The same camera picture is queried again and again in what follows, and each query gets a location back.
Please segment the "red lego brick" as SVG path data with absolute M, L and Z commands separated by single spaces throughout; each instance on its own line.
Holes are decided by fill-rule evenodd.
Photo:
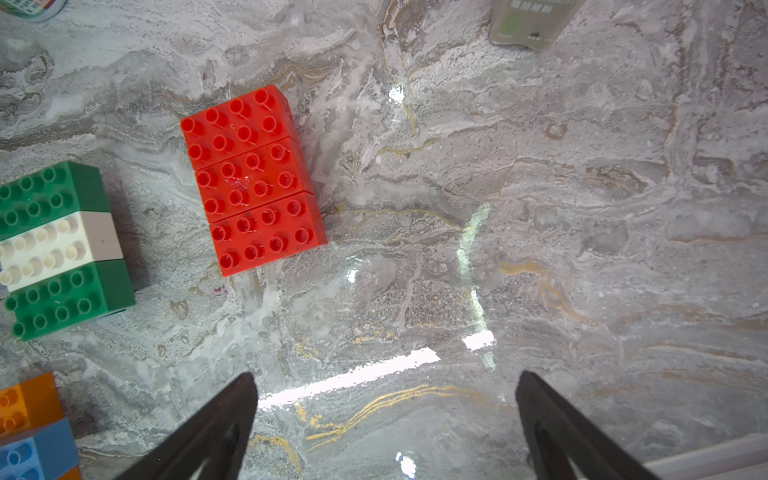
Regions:
M 327 243 L 315 196 L 308 192 L 217 221 L 210 232 L 225 277 Z
M 289 137 L 298 141 L 290 105 L 268 85 L 180 122 L 194 170 Z
M 289 137 L 204 167 L 195 179 L 211 224 L 295 193 L 314 192 L 302 149 Z

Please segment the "light blue small lego brick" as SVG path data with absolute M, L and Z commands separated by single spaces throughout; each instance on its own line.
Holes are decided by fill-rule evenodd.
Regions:
M 78 465 L 68 419 L 1 440 L 2 479 L 59 479 Z

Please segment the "orange lego brick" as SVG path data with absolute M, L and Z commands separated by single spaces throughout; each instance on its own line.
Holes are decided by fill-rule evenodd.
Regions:
M 2 438 L 64 418 L 52 372 L 1 390 Z
M 82 480 L 81 471 L 78 466 L 75 466 L 59 477 L 58 480 Z

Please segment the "green lego brick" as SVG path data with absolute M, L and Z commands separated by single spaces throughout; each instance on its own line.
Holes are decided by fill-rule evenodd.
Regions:
M 1 240 L 78 211 L 111 212 L 100 171 L 63 161 L 1 185 Z
M 12 334 L 29 341 L 136 304 L 126 262 L 95 261 L 12 292 Z

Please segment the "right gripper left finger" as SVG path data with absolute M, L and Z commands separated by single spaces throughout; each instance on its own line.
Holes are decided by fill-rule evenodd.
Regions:
M 120 479 L 236 479 L 258 406 L 249 372 L 237 376 Z

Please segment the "orange lego brick front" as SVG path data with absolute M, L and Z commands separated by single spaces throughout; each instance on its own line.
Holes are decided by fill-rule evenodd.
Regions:
M 78 466 L 75 466 L 59 477 L 58 480 L 82 480 L 81 471 Z

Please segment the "red lego brick front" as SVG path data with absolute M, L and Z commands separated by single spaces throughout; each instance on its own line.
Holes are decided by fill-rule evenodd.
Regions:
M 315 196 L 308 192 L 217 221 L 210 232 L 225 277 L 327 243 Z

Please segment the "blue lego brick front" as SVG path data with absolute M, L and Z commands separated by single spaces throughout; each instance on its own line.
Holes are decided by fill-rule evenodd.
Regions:
M 126 310 L 127 309 L 125 309 L 125 308 L 124 309 L 120 309 L 120 310 L 115 310 L 115 311 L 109 312 L 109 313 L 107 313 L 107 314 L 105 314 L 105 315 L 103 315 L 103 316 L 101 316 L 99 318 L 107 318 L 107 317 L 112 316 L 112 315 L 117 315 L 117 314 L 123 313 Z

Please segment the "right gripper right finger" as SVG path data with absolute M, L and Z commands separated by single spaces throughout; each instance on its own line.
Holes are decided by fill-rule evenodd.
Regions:
M 516 401 L 539 479 L 656 477 L 536 373 L 521 373 Z

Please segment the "white lego brick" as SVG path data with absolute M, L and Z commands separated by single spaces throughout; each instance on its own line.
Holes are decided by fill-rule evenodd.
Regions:
M 121 259 L 113 217 L 78 211 L 1 242 L 1 285 L 13 292 L 94 261 Z

